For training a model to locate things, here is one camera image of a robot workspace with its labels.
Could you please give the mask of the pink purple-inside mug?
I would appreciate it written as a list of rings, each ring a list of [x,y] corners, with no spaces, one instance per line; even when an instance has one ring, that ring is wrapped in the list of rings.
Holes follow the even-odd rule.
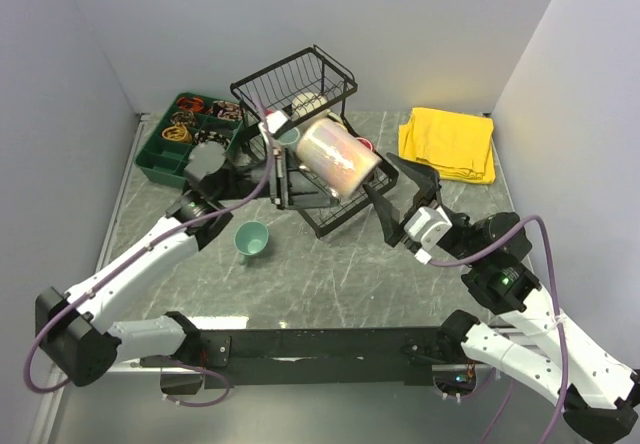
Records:
[[[295,154],[334,194],[350,199],[382,159],[329,118],[314,122],[302,135]]]

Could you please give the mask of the teal glazed ceramic mug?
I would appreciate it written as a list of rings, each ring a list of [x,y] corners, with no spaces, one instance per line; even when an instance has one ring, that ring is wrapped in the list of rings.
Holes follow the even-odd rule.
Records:
[[[300,130],[298,128],[292,128],[277,138],[276,142],[283,148],[295,149],[300,138]]]

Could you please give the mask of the mint green cup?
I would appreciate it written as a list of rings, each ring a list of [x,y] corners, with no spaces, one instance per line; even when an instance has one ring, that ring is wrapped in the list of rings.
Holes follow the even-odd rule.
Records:
[[[247,264],[252,258],[262,253],[269,243],[268,227],[258,221],[242,224],[234,236],[234,246],[241,255],[241,263]]]

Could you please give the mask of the red enamel mug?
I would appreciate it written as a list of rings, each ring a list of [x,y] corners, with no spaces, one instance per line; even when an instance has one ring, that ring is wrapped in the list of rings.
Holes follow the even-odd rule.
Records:
[[[360,144],[362,144],[363,146],[365,146],[367,149],[369,149],[370,151],[373,151],[373,150],[374,150],[374,146],[373,146],[373,144],[371,143],[371,141],[370,141],[370,140],[368,140],[368,139],[366,139],[366,138],[364,138],[364,137],[357,137],[357,138],[356,138],[356,140],[357,140]]]

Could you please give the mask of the floral white green-inside mug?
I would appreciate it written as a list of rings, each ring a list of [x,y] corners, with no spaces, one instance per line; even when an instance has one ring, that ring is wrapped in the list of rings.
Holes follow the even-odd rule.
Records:
[[[323,118],[344,124],[343,119],[330,109],[327,98],[322,94],[304,92],[296,95],[291,102],[291,111],[291,119],[299,127],[310,126]]]

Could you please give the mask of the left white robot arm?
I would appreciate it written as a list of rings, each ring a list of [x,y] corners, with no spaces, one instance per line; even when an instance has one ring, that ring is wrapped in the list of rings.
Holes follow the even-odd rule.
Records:
[[[198,145],[184,169],[185,187],[151,230],[116,260],[61,292],[43,291],[35,301],[35,347],[78,387],[102,377],[113,364],[167,356],[193,363],[200,331],[179,312],[150,321],[119,321],[124,308],[182,261],[203,250],[255,199],[281,210],[332,207],[337,193],[314,178],[294,152],[268,145],[261,163],[237,167],[221,144]]]

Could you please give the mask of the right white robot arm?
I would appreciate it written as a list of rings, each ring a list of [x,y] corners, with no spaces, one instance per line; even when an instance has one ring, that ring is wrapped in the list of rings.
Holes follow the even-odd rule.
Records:
[[[466,266],[461,279],[482,307],[519,331],[525,347],[475,316],[452,313],[439,327],[429,357],[486,363],[535,391],[590,443],[616,443],[638,421],[639,373],[599,346],[560,307],[553,258],[546,258],[548,282],[524,265],[532,249],[525,226],[539,225],[544,249],[551,249],[543,220],[501,212],[473,222],[447,208],[438,172],[397,155],[389,160],[418,187],[413,204],[399,215],[371,186],[364,188],[381,223],[384,241],[403,244],[423,265]]]

